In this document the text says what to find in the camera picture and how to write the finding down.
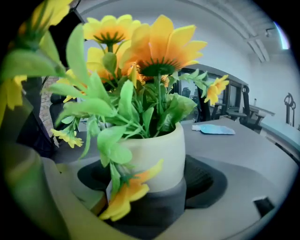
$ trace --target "ceramic pot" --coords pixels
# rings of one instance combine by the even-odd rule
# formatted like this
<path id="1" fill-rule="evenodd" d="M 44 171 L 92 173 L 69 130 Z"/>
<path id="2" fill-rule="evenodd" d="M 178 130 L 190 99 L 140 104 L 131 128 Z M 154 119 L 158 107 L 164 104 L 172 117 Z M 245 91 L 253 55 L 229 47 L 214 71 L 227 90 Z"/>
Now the ceramic pot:
<path id="1" fill-rule="evenodd" d="M 163 159 L 163 169 L 146 183 L 150 193 L 166 191 L 175 187 L 183 178 L 185 164 L 185 143 L 183 128 L 176 123 L 173 132 L 164 136 L 146 139 L 127 139 L 121 144 L 129 148 L 133 158 L 132 173 L 143 172 Z"/>

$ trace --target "white wall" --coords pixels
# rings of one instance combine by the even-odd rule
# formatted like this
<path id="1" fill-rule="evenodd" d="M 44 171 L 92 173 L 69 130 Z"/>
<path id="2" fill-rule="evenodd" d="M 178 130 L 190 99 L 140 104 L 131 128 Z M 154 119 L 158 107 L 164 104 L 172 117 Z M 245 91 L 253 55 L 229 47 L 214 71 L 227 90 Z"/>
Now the white wall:
<path id="1" fill-rule="evenodd" d="M 208 42 L 202 50 L 201 64 L 220 69 L 250 84 L 250 48 L 226 23 L 207 11 L 176 0 L 121 0 L 84 12 L 82 17 L 101 19 L 104 15 L 119 17 L 131 14 L 134 19 L 152 24 L 164 14 L 172 19 L 175 28 L 195 24 L 193 40 Z"/>
<path id="2" fill-rule="evenodd" d="M 249 101 L 275 113 L 276 118 L 285 122 L 286 107 L 284 98 L 290 92 L 296 103 L 295 126 L 300 123 L 300 74 L 293 56 L 288 54 L 274 55 L 270 62 L 251 63 L 252 79 Z"/>

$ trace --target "potted plant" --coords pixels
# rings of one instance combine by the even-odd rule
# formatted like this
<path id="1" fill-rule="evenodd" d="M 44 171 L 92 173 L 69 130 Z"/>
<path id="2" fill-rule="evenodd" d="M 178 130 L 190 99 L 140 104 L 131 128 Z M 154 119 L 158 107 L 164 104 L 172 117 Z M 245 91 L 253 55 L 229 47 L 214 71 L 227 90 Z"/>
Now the potted plant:
<path id="1" fill-rule="evenodd" d="M 183 178 L 185 144 L 180 121 L 196 107 L 193 100 L 171 94 L 177 81 L 194 81 L 202 98 L 218 101 L 229 83 L 224 76 L 207 81 L 207 73 L 178 76 L 178 71 L 196 64 L 206 46 L 191 41 L 194 25 L 174 29 L 172 21 L 161 15 L 149 26 L 130 15 L 101 21 L 88 18 L 79 24 L 67 43 L 66 71 L 48 31 L 67 13 L 70 0 L 46 0 L 19 29 L 1 68 L 0 121 L 5 107 L 21 105 L 21 81 L 26 76 L 61 77 L 49 87 L 52 93 L 67 96 L 61 121 L 68 126 L 53 134 L 81 147 L 76 138 L 80 119 L 87 119 L 87 137 L 81 158 L 89 151 L 90 139 L 97 138 L 100 161 L 109 166 L 112 178 L 111 200 L 100 219 L 116 221 L 130 211 L 130 202 L 147 192 L 171 189 Z M 99 43 L 88 50 L 84 60 L 84 39 Z M 68 102 L 81 98 L 79 103 Z M 110 123 L 112 127 L 104 128 Z"/>

